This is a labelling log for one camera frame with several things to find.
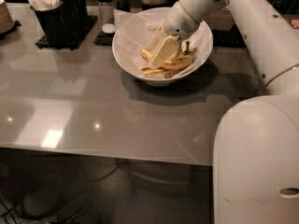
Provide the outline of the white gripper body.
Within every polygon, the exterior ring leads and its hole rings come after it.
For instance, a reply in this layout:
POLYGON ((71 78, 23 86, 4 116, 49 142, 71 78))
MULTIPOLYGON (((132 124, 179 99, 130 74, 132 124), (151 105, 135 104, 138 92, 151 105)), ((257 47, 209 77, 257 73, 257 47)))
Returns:
POLYGON ((181 40, 190 38, 200 24, 194 21, 180 2, 176 2, 167 12, 163 28, 168 35, 177 35, 181 40))

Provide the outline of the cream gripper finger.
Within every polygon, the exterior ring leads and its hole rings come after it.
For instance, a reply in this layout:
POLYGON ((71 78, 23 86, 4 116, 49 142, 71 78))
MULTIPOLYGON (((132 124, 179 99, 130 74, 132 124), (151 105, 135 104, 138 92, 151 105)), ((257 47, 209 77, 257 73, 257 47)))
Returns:
POLYGON ((161 24, 151 37, 148 44, 148 49, 150 51, 155 51, 157 48, 160 47, 160 45, 166 37, 167 33, 164 31, 164 26, 161 24))
POLYGON ((170 58, 177 49, 178 40, 173 36, 166 37, 154 52, 149 64, 153 67, 162 67, 164 62, 170 58))

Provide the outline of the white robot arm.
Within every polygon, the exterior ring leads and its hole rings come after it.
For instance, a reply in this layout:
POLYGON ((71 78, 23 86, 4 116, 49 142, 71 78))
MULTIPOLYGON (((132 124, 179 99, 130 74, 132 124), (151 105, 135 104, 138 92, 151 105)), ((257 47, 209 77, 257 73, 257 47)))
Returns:
POLYGON ((164 31, 187 39, 222 6, 249 51, 254 93, 215 133, 214 224, 299 224, 299 35, 266 0, 178 0, 164 31))

